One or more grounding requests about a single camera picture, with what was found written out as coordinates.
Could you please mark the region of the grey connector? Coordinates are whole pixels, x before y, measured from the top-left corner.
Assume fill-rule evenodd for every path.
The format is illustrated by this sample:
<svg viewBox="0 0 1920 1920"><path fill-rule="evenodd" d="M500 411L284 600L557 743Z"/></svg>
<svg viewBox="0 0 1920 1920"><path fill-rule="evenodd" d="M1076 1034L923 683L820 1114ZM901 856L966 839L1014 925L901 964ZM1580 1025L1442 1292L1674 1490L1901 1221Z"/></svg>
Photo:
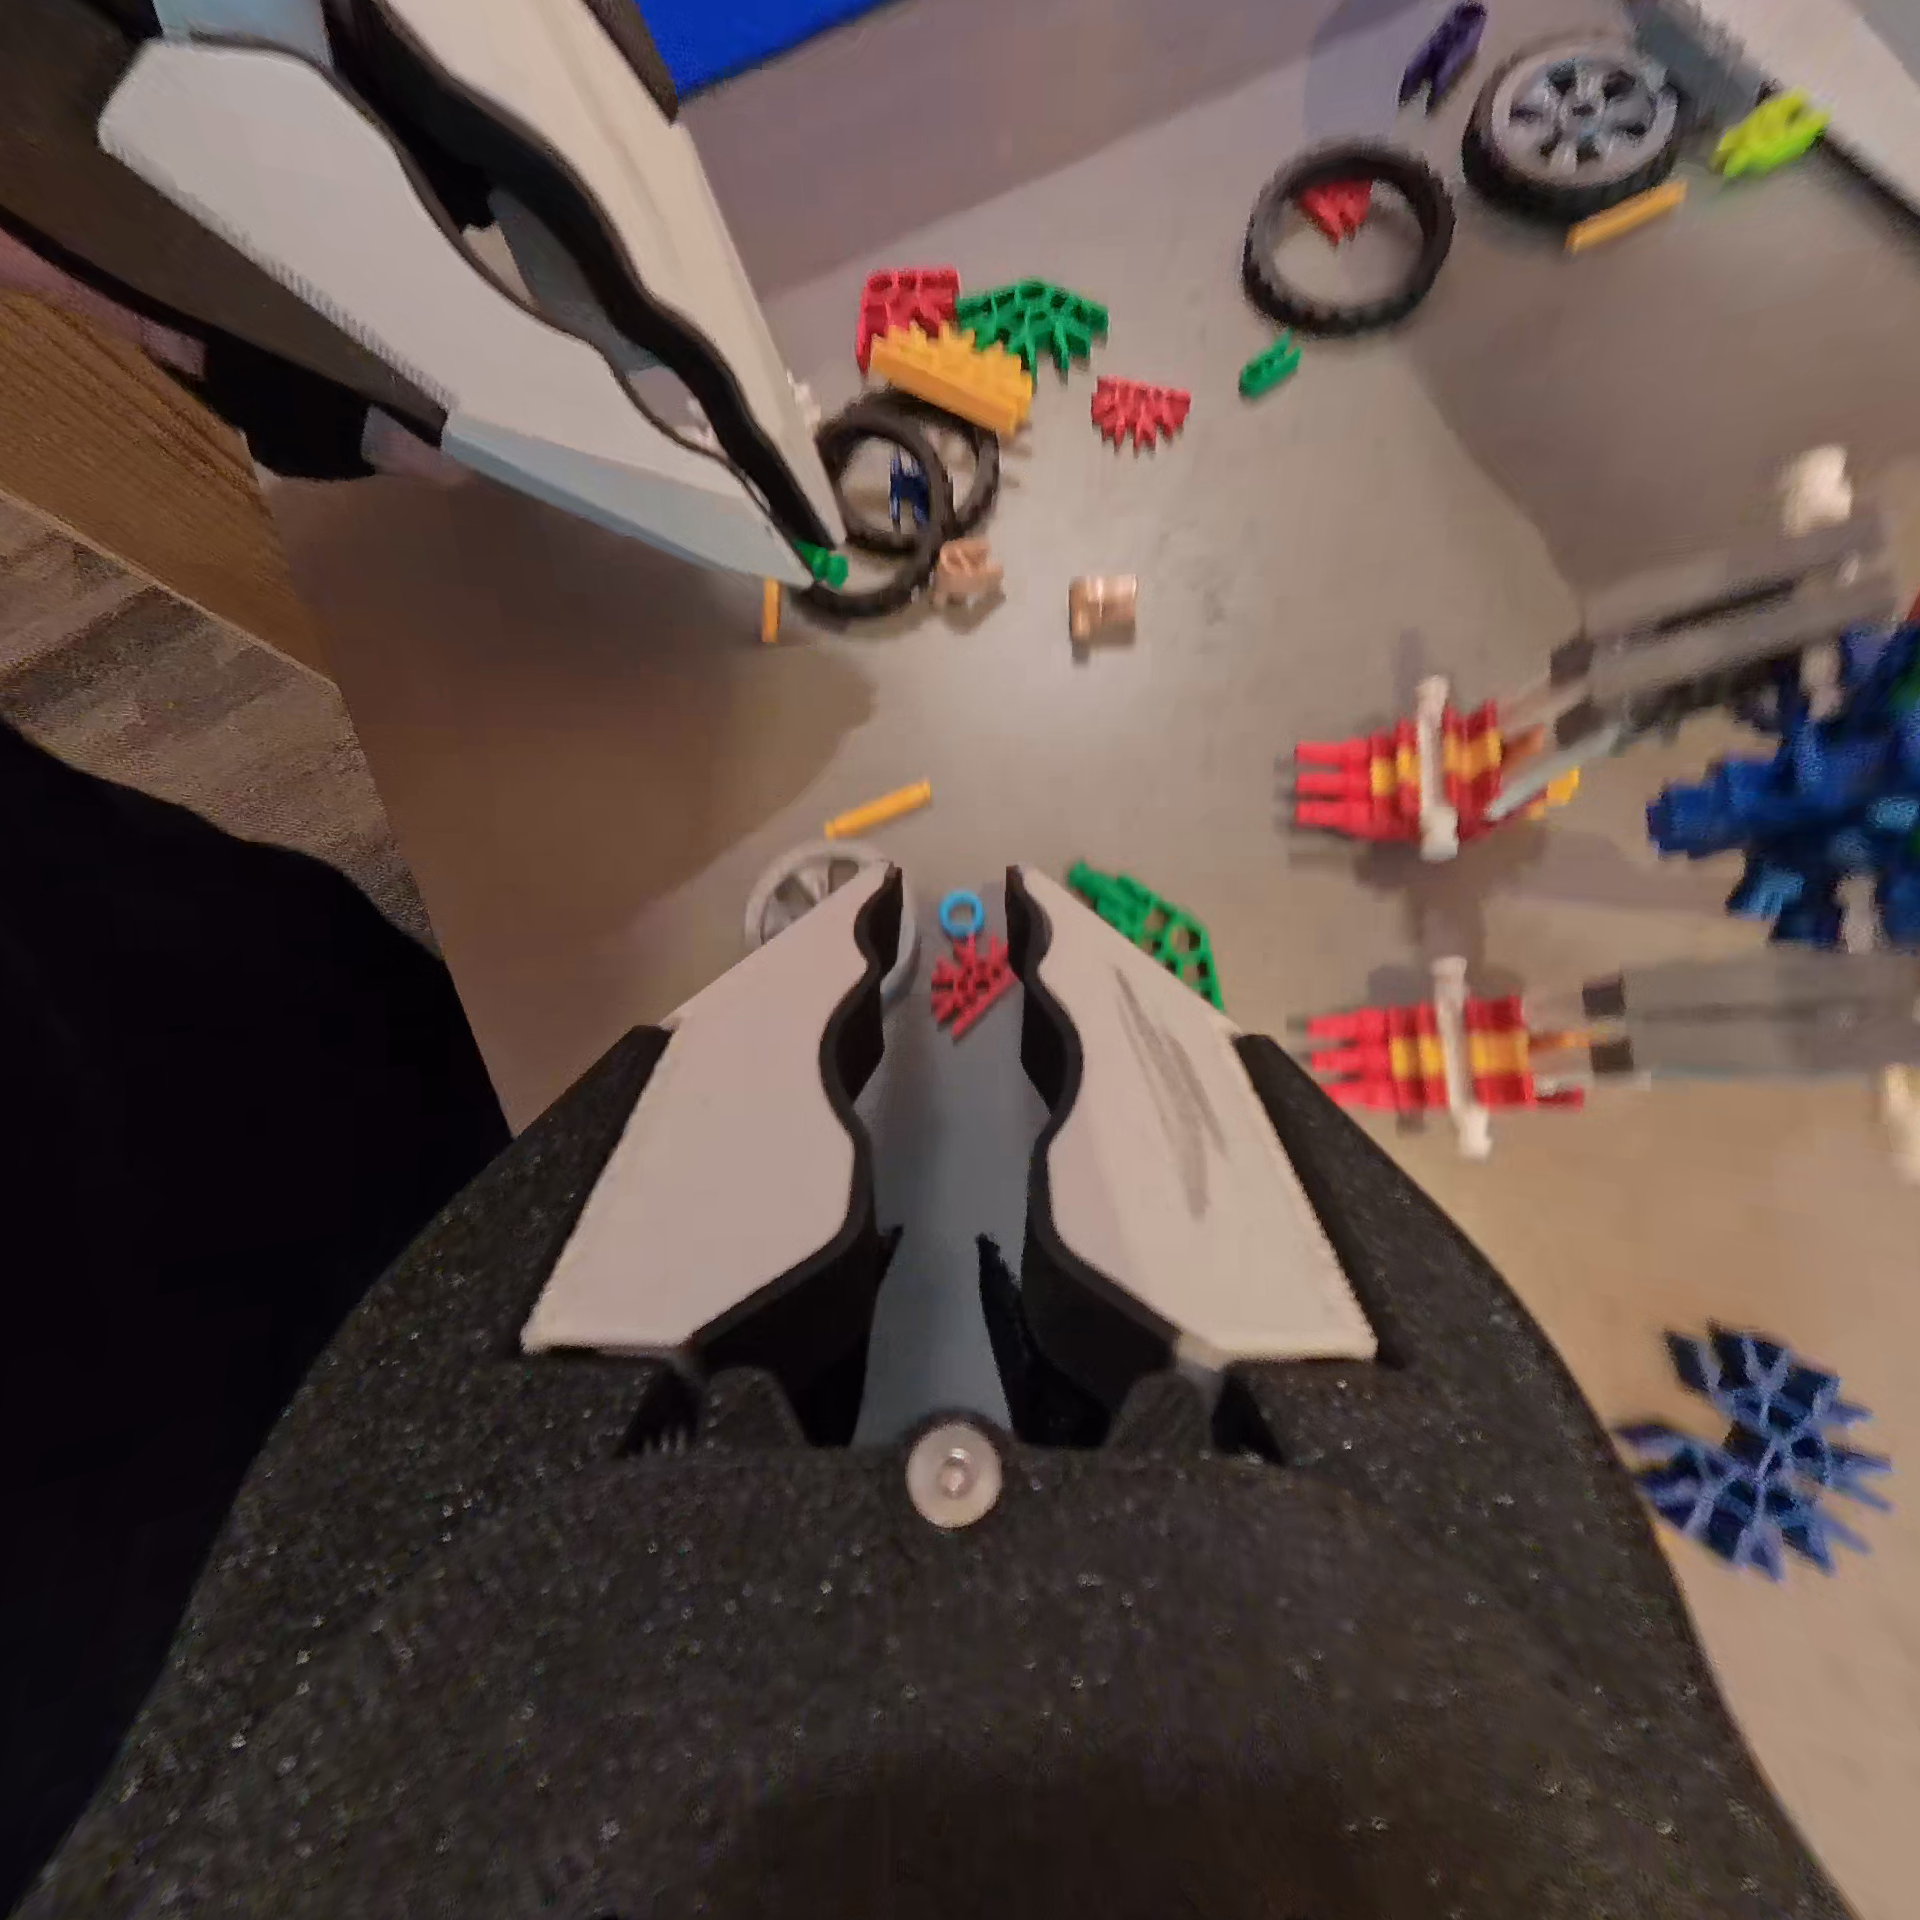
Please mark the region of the grey connector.
<svg viewBox="0 0 1920 1920"><path fill-rule="evenodd" d="M1694 90L1758 88L1767 81L1740 34L1708 4L1623 3L1623 9L1641 48L1683 77L1683 84Z"/></svg>

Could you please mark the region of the colourful construction toy model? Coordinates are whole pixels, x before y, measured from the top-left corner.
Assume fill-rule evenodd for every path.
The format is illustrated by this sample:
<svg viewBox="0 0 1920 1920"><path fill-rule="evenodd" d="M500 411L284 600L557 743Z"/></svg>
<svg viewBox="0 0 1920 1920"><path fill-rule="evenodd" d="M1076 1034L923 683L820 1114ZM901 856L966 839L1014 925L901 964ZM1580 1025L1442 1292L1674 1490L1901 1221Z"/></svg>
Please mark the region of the colourful construction toy model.
<svg viewBox="0 0 1920 1920"><path fill-rule="evenodd" d="M1780 472L1779 536L1589 602L1522 693L1426 677L1388 728L1291 754L1299 833L1446 864L1578 796L1604 762L1706 714L1764 738L1646 805L1657 858L1732 858L1740 959L1621 967L1561 1000L1477 995L1459 953L1421 1000L1302 1023L1333 1099L1442 1119L1467 1160L1498 1114L1578 1112L1603 1082L1868 1080L1915 1183L1915 608L1838 444Z"/></svg>

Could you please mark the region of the wooden cabinet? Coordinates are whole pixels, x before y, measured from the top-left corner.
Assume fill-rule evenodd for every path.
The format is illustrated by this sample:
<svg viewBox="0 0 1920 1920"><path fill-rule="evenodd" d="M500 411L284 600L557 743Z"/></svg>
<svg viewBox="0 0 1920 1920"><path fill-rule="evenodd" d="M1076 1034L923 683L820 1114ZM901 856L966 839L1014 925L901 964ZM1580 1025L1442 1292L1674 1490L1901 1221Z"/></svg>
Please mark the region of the wooden cabinet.
<svg viewBox="0 0 1920 1920"><path fill-rule="evenodd" d="M138 347L28 295L3 303L3 491L333 682L244 444Z"/></svg>

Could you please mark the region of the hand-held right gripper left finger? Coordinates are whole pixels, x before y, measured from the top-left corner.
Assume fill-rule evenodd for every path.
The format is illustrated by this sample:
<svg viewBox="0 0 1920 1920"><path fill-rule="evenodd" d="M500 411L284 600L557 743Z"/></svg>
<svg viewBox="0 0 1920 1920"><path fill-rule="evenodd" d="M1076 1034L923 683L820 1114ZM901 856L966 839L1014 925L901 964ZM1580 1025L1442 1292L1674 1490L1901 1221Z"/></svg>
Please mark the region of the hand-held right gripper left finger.
<svg viewBox="0 0 1920 1920"><path fill-rule="evenodd" d="M893 863L643 1028L647 1075L519 1330L527 1355L771 1376L813 1447L853 1444L879 1283L874 1139Z"/></svg>

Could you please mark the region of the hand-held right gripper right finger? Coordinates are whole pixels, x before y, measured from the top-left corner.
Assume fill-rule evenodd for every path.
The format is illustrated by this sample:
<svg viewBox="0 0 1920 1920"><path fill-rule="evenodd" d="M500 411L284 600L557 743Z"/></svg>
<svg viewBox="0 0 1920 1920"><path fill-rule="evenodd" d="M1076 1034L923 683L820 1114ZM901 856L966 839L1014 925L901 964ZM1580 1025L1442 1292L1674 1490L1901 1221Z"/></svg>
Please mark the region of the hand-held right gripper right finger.
<svg viewBox="0 0 1920 1920"><path fill-rule="evenodd" d="M979 1293L1018 1440L1119 1444L1182 1386L1203 1450L1281 1450L1255 1371L1379 1335L1297 1170L1247 1036L1030 864L1004 875L1018 1063L1037 1101L1018 1264Z"/></svg>

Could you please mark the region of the purple small connector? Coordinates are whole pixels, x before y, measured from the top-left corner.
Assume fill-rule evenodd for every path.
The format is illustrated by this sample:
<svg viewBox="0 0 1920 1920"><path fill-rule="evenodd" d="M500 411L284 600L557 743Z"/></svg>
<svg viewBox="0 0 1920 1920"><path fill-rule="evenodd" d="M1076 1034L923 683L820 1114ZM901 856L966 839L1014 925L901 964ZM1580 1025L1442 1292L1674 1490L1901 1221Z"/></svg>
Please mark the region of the purple small connector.
<svg viewBox="0 0 1920 1920"><path fill-rule="evenodd" d="M1486 19L1483 3L1453 3L1439 17L1401 72L1401 111L1419 105L1426 114L1438 112L1477 60Z"/></svg>

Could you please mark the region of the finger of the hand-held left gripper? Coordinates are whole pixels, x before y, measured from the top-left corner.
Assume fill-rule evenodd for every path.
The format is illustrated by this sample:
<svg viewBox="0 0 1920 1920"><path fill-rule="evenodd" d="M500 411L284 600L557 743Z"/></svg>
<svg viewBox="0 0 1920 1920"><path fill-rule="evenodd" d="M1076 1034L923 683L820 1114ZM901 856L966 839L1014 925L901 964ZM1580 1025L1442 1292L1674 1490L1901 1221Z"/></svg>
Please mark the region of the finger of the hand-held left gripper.
<svg viewBox="0 0 1920 1920"><path fill-rule="evenodd" d="M474 170L534 304L667 371L782 536L843 521L679 98L633 4L333 4L338 53L433 154Z"/></svg>
<svg viewBox="0 0 1920 1920"><path fill-rule="evenodd" d="M443 413L442 451L667 555L789 588L803 545L722 457L651 421L598 345L474 259L399 144L297 53L158 39L102 111L102 152Z"/></svg>

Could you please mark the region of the orange connector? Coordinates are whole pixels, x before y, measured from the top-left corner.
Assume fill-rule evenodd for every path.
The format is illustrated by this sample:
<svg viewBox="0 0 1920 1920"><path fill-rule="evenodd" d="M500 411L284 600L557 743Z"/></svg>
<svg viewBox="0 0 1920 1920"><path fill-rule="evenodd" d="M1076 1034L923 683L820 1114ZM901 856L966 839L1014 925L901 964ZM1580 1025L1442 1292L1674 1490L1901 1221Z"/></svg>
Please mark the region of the orange connector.
<svg viewBox="0 0 1920 1920"><path fill-rule="evenodd" d="M892 328L871 345L868 373L908 399L923 400L1009 439L1034 411L1036 384L1023 362L972 330L945 325Z"/></svg>

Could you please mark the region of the blue snowflake connector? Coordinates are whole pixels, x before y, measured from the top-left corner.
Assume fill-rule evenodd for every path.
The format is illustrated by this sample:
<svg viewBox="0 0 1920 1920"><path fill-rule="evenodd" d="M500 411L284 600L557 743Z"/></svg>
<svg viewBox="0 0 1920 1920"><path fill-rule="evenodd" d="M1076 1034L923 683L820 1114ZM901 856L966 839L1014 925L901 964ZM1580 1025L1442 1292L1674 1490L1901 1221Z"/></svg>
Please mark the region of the blue snowflake connector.
<svg viewBox="0 0 1920 1920"><path fill-rule="evenodd" d="M1887 1513L1890 1459L1858 1442L1875 1415L1834 1369L1771 1335L1717 1323L1666 1330L1665 1349L1674 1379L1719 1431L1666 1423L1613 1429L1657 1522L1771 1581L1785 1579L1789 1559L1834 1575L1842 1554L1870 1551L1841 1509Z"/></svg>

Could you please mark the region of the grey wheel with black tyre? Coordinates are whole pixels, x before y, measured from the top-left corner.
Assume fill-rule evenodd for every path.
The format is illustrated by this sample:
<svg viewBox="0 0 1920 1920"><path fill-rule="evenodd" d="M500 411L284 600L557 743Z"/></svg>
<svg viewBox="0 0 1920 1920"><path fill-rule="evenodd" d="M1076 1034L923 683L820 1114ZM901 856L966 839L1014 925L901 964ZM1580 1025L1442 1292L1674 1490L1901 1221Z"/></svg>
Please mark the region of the grey wheel with black tyre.
<svg viewBox="0 0 1920 1920"><path fill-rule="evenodd" d="M1683 105L1633 41L1564 34L1500 65L1461 137L1467 185L1537 224L1570 228L1662 185Z"/></svg>

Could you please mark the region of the blue plastic bin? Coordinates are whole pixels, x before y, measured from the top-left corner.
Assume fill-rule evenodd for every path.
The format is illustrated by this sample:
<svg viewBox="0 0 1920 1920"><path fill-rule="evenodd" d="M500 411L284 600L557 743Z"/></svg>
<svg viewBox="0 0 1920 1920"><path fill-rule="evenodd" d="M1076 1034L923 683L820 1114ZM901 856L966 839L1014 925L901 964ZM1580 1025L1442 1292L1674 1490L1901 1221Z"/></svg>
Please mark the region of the blue plastic bin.
<svg viewBox="0 0 1920 1920"><path fill-rule="evenodd" d="M733 81L886 3L638 3L681 98Z"/></svg>

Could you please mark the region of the lime green piece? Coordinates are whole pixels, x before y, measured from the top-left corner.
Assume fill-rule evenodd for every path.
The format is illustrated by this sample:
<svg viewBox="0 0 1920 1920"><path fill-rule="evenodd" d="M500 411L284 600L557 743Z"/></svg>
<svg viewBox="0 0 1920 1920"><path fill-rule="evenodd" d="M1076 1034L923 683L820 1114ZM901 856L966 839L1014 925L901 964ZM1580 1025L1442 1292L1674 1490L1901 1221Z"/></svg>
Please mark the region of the lime green piece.
<svg viewBox="0 0 1920 1920"><path fill-rule="evenodd" d="M1711 170L1719 178L1763 178L1805 159L1830 117L1804 90L1774 92L1719 136Z"/></svg>

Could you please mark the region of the green connector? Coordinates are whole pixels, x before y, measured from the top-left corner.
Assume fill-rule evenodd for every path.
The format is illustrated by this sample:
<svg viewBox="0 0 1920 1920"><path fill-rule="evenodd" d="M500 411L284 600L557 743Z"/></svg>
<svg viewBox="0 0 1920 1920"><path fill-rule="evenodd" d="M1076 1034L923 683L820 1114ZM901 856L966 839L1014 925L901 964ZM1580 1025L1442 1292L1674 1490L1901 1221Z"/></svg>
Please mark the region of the green connector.
<svg viewBox="0 0 1920 1920"><path fill-rule="evenodd" d="M1105 304L1044 279L1018 279L959 295L950 320L975 347L1009 351L1029 375L1051 363L1068 377L1111 333Z"/></svg>
<svg viewBox="0 0 1920 1920"><path fill-rule="evenodd" d="M1123 872L1094 868L1086 860L1069 867L1068 888L1151 962L1178 976L1219 1012L1225 1008L1211 937L1195 914L1163 899L1143 880Z"/></svg>

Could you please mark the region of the grey pulley wheel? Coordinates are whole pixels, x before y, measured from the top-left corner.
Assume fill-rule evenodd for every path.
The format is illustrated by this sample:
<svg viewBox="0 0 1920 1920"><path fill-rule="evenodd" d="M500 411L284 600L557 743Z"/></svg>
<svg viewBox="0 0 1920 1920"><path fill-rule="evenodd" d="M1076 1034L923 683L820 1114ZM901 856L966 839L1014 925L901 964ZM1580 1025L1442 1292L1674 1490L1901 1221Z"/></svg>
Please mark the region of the grey pulley wheel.
<svg viewBox="0 0 1920 1920"><path fill-rule="evenodd" d="M854 837L820 837L782 852L755 883L743 907L743 949L755 953L785 929L803 920L835 892L866 868L885 868L892 860ZM879 984L882 1007L892 1012L917 984L922 964L919 899L903 877L901 931L897 959Z"/></svg>

